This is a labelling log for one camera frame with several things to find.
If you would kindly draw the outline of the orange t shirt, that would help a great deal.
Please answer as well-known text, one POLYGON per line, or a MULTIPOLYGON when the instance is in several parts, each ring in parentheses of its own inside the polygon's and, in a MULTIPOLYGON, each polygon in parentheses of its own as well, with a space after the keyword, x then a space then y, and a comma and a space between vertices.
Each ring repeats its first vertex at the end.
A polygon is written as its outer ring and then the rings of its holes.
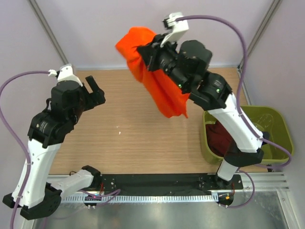
POLYGON ((126 60, 134 78, 142 83, 151 95, 159 111, 167 118, 184 115, 188 117, 186 102, 189 94, 182 94, 174 82, 162 70, 150 72, 137 47, 147 45, 156 35, 146 27, 131 27, 115 45, 116 50, 126 60))

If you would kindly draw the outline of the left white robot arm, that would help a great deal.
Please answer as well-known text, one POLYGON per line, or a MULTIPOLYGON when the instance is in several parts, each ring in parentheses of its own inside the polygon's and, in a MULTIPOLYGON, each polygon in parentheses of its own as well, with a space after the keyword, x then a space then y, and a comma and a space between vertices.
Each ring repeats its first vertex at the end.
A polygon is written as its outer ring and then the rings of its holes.
POLYGON ((46 100, 46 108, 35 115, 28 131, 28 156, 16 189, 3 197, 10 208, 17 205, 27 220, 52 215, 61 200, 84 188, 101 184, 100 171, 83 166, 80 171, 60 182, 47 178, 55 155, 65 137, 78 123, 83 112, 105 103, 104 91, 92 76, 86 77, 92 92, 72 80, 59 81, 46 100))

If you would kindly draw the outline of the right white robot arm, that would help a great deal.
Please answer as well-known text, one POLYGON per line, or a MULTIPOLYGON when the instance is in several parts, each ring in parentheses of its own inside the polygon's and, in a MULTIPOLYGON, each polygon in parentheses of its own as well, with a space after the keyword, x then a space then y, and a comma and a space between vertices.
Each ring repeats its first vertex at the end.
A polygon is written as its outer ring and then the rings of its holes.
POLYGON ((264 134, 237 105, 237 99, 227 81, 208 71, 212 52, 197 40, 185 41, 180 50, 176 43, 161 44, 162 35, 137 47, 137 52, 150 72, 160 70, 179 88, 182 94, 215 117, 232 137, 232 142, 216 172, 216 182, 228 185, 241 167, 259 164, 263 159, 264 134))

